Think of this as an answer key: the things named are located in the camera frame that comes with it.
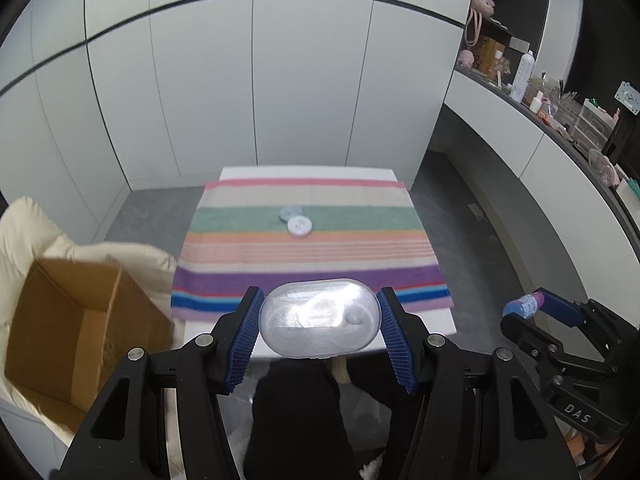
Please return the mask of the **small purple-capped bottle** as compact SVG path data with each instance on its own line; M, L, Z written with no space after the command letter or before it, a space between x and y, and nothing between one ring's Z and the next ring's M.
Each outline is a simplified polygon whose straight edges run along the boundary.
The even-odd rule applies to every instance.
M532 318L543 305L544 294L542 292L532 292L509 301L503 308L502 316L516 314L520 318Z

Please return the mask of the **clear oval plastic case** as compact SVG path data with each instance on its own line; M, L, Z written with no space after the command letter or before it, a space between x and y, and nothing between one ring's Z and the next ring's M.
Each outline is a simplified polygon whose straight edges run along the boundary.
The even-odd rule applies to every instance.
M260 307L262 340L288 359L327 359L366 348L382 313L372 290L350 278L296 282L270 292Z

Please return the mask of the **white round compact case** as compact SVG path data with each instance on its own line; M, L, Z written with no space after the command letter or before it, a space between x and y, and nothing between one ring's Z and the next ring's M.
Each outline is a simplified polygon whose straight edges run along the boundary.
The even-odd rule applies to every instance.
M314 225L306 216L294 216L288 219L286 228L292 236L302 238L311 234Z

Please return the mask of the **grey-blue round puff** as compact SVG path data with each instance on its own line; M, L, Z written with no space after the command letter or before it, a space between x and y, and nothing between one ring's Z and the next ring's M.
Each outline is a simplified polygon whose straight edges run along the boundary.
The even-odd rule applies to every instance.
M301 206L286 206L279 211L279 219L288 223L292 218L302 216L304 210Z

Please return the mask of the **brown cardboard box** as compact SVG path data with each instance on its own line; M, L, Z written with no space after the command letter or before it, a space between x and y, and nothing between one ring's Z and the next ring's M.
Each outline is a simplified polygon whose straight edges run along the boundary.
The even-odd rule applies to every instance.
M130 349L171 343L169 318L121 266L39 258L11 323L6 377L85 412Z

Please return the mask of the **clear drawer organizer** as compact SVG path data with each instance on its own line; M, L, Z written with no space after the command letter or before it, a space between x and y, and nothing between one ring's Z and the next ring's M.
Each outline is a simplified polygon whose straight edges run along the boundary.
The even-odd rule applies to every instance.
M591 150L602 151L615 124L616 120L606 110L585 99L572 129L574 148L584 156Z

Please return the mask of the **cream padded chair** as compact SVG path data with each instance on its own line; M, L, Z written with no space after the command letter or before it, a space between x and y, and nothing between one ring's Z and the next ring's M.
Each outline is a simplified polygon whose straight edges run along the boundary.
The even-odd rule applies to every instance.
M71 444L134 347L175 347L175 258L151 245L74 243L30 198L1 217L1 396Z

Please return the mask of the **white spray bottle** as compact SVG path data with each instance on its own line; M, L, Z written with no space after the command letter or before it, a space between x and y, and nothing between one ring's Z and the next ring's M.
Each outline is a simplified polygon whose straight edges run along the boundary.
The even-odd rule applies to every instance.
M521 56L520 62L518 63L518 69L516 70L512 81L510 92L510 98L515 103L522 102L524 93L529 84L529 79L533 75L535 63L536 60L532 50L528 50Z

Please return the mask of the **pink bag on shelf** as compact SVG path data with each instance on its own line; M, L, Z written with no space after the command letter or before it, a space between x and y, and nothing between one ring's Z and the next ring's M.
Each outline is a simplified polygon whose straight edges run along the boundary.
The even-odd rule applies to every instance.
M468 48L474 47L480 40L480 30L484 19L492 18L494 13L494 0L471 0L464 29L464 42Z

